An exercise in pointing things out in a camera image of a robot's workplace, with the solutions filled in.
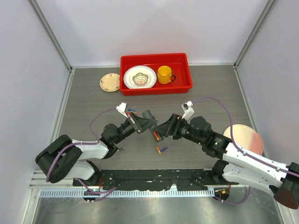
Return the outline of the red orange battery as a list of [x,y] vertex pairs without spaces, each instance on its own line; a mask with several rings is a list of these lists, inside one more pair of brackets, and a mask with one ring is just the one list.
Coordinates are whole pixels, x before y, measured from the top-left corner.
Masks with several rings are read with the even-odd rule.
[[153,134],[154,134],[156,140],[159,141],[160,140],[159,135],[155,131],[153,132]]

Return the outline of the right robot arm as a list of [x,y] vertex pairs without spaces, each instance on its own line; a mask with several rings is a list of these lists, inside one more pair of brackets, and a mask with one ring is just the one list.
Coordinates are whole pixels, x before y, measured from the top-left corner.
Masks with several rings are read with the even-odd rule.
[[210,157],[218,158],[224,166],[211,172],[216,184],[236,182],[264,191],[285,207],[299,207],[299,166],[270,160],[237,145],[233,138],[212,130],[202,116],[190,122],[177,114],[154,128],[164,137],[184,138],[201,145]]

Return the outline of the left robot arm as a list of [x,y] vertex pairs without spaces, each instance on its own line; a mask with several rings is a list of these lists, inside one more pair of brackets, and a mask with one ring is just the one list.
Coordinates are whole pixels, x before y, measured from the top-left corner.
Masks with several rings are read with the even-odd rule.
[[107,124],[97,141],[72,140],[68,135],[59,136],[36,158],[35,163],[46,176],[46,182],[58,183],[64,178],[73,179],[74,185],[80,182],[95,186],[100,182],[101,171],[91,159],[108,159],[117,151],[117,144],[133,133],[153,130],[156,118],[149,110],[142,116],[130,112],[120,125]]

